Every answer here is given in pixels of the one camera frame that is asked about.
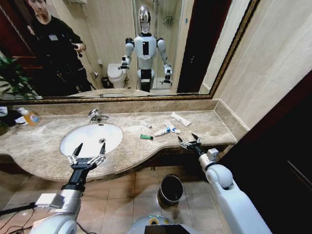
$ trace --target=sink drain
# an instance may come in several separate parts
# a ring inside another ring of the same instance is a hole
[[[105,139],[105,138],[101,138],[100,140],[98,140],[98,142],[99,142],[100,144],[105,143],[105,141],[106,141],[106,139]]]

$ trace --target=black trash bin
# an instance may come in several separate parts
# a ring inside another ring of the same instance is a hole
[[[160,201],[167,206],[173,206],[179,202],[182,195],[183,185],[181,180],[176,175],[167,175],[158,190]]]
[[[105,89],[112,89],[114,87],[113,84],[109,81],[108,77],[102,77],[101,81]]]

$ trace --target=toilet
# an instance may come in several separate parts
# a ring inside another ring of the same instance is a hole
[[[107,67],[108,79],[111,83],[113,83],[115,89],[124,88],[125,79],[127,77],[127,72],[125,69],[118,70],[118,67],[120,66],[120,63],[110,63]]]

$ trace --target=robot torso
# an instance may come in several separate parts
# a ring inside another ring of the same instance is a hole
[[[135,53],[138,60],[140,70],[151,69],[153,66],[153,58],[156,55],[157,42],[156,38],[141,37],[135,38]]]

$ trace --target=soap dispenser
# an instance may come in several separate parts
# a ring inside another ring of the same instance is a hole
[[[36,125],[39,123],[40,118],[35,113],[26,110],[24,107],[18,108],[18,111],[23,115],[26,122],[30,125]]]

